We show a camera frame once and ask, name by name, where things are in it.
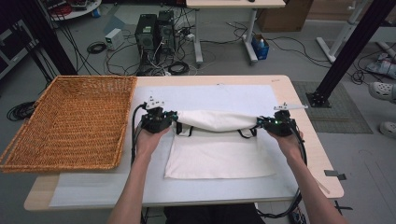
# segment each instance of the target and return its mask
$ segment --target desk leg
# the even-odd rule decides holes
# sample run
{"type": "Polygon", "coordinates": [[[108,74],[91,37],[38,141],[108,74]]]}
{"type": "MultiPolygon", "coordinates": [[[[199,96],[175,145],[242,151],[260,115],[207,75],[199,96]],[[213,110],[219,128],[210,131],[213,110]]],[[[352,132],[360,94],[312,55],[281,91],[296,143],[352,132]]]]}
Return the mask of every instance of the desk leg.
{"type": "Polygon", "coordinates": [[[254,52],[253,47],[251,47],[251,34],[253,33],[253,26],[254,26],[254,21],[256,19],[256,13],[257,13],[257,8],[253,8],[250,14],[250,22],[247,28],[247,34],[242,36],[244,38],[244,43],[245,43],[245,47],[247,48],[248,56],[250,57],[250,63],[256,63],[258,61],[256,53],[254,52]]]}
{"type": "Polygon", "coordinates": [[[201,41],[199,39],[199,9],[195,9],[195,37],[194,37],[194,51],[195,51],[195,61],[197,64],[204,62],[201,50],[201,41]]]}

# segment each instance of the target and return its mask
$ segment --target metal pole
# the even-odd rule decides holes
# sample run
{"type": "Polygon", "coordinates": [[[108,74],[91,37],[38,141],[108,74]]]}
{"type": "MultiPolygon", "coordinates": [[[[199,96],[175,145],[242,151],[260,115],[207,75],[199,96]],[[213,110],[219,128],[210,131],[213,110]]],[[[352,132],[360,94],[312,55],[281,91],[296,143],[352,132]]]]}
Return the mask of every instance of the metal pole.
{"type": "Polygon", "coordinates": [[[327,105],[334,88],[395,5],[396,0],[373,1],[355,31],[341,49],[326,77],[323,78],[315,92],[306,94],[311,106],[322,107],[327,105]]]}
{"type": "Polygon", "coordinates": [[[38,39],[40,45],[48,53],[59,73],[61,75],[77,75],[75,67],[67,57],[58,37],[50,28],[37,1],[18,0],[15,1],[15,4],[21,12],[22,19],[30,32],[38,39]]]}

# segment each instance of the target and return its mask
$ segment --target desk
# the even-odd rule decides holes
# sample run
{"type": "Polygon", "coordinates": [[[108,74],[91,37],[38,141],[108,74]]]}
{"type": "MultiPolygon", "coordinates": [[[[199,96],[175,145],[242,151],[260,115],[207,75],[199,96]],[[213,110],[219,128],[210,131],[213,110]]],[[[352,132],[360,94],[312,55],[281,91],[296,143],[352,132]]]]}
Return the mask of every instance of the desk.
{"type": "Polygon", "coordinates": [[[239,8],[252,8],[249,18],[249,25],[247,28],[247,34],[243,35],[243,41],[247,49],[247,53],[250,58],[250,63],[256,63],[258,61],[256,53],[251,47],[251,34],[253,32],[254,21],[256,20],[257,8],[270,8],[270,7],[284,7],[285,2],[283,0],[255,0],[253,3],[248,0],[187,0],[187,7],[195,8],[195,38],[194,38],[194,50],[195,50],[195,61],[197,64],[204,62],[201,50],[201,42],[199,37],[200,29],[200,8],[224,8],[224,7],[239,7],[239,8]]]}
{"type": "MultiPolygon", "coordinates": [[[[193,85],[270,85],[280,104],[300,104],[300,100],[288,77],[286,76],[213,76],[213,77],[140,77],[138,87],[144,86],[193,86],[193,85]]],[[[308,168],[320,183],[320,187],[328,198],[340,198],[344,195],[343,188],[337,177],[326,176],[323,170],[332,170],[332,165],[318,140],[318,136],[304,110],[291,110],[291,117],[296,119],[300,129],[304,132],[305,147],[308,157],[308,168]]],[[[30,211],[53,210],[49,207],[52,195],[59,180],[59,175],[40,175],[35,181],[24,204],[30,211]]],[[[254,202],[269,201],[260,198],[254,202]]],[[[155,206],[163,204],[144,204],[155,206]]]]}

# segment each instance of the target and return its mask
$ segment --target gray floor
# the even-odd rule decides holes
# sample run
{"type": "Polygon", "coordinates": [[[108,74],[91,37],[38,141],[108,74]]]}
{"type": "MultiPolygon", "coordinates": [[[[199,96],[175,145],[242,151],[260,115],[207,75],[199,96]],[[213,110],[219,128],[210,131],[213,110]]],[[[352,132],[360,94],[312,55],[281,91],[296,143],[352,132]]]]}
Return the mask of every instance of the gray floor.
{"type": "MultiPolygon", "coordinates": [[[[87,55],[85,48],[94,41],[104,41],[105,29],[114,22],[113,14],[119,7],[104,9],[110,11],[101,18],[94,19],[89,15],[68,22],[69,28],[83,55],[87,55]]],[[[322,36],[330,44],[342,28],[338,21],[307,21],[304,29],[298,33],[263,34],[267,38],[289,36],[301,41],[308,54],[317,60],[326,60],[324,54],[315,41],[322,36]]],[[[134,23],[124,26],[134,32],[134,23]]],[[[214,41],[234,39],[233,27],[224,22],[205,23],[202,28],[202,38],[214,41]]],[[[72,46],[67,43],[62,33],[59,38],[75,63],[75,54],[72,46]]],[[[282,48],[302,50],[294,41],[278,39],[276,43],[282,48]]],[[[193,62],[192,44],[185,49],[186,63],[196,67],[193,62]]],[[[270,42],[270,51],[265,61],[253,66],[248,63],[248,56],[241,42],[228,45],[203,44],[205,62],[199,70],[191,68],[191,75],[218,76],[218,75],[287,75],[293,81],[321,81],[328,68],[320,67],[309,62],[304,56],[280,50],[270,42]]],[[[360,57],[374,53],[379,48],[369,43],[360,57]]],[[[114,56],[111,63],[120,66],[129,66],[136,63],[137,49],[129,47],[114,56]]],[[[361,60],[366,65],[375,60],[376,55],[361,60]]],[[[91,55],[89,63],[100,73],[104,73],[103,61],[106,54],[91,55]]],[[[79,72],[87,74],[84,68],[79,72]]],[[[396,83],[388,78],[384,82],[396,83]]],[[[365,76],[366,82],[376,81],[370,75],[365,76]]],[[[395,223],[396,222],[396,140],[388,138],[377,130],[381,121],[395,121],[394,106],[388,102],[372,98],[367,85],[356,85],[350,77],[345,75],[342,83],[352,97],[363,117],[372,128],[374,134],[342,134],[318,133],[332,166],[335,170],[345,173],[347,180],[342,181],[345,196],[338,200],[342,206],[350,206],[353,211],[344,210],[343,214],[350,223],[395,223]]],[[[29,57],[23,59],[7,76],[0,80],[0,150],[3,151],[10,142],[22,122],[9,121],[6,118],[8,110],[14,105],[36,100],[43,89],[45,79],[29,57]]],[[[32,174],[0,174],[0,223],[105,223],[110,210],[79,210],[29,212],[23,208],[24,200],[35,181],[32,174]]],[[[285,203],[260,203],[260,208],[266,212],[278,212],[284,209],[285,203]]],[[[161,215],[161,209],[154,209],[151,216],[161,215]]],[[[149,223],[163,223],[163,217],[152,217],[149,223]]],[[[287,223],[287,220],[265,220],[267,223],[287,223]]]]}

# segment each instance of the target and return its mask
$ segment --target shoe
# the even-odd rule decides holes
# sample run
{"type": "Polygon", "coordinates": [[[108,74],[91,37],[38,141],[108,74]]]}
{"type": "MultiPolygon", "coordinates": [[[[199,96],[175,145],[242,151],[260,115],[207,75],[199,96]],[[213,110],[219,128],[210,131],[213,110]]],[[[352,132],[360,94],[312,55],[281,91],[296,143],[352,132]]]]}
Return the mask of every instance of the shoe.
{"type": "Polygon", "coordinates": [[[396,138],[396,123],[392,122],[381,122],[379,125],[379,131],[385,136],[396,138]]]}
{"type": "Polygon", "coordinates": [[[375,99],[396,104],[396,84],[372,82],[369,85],[369,92],[375,99]]]}

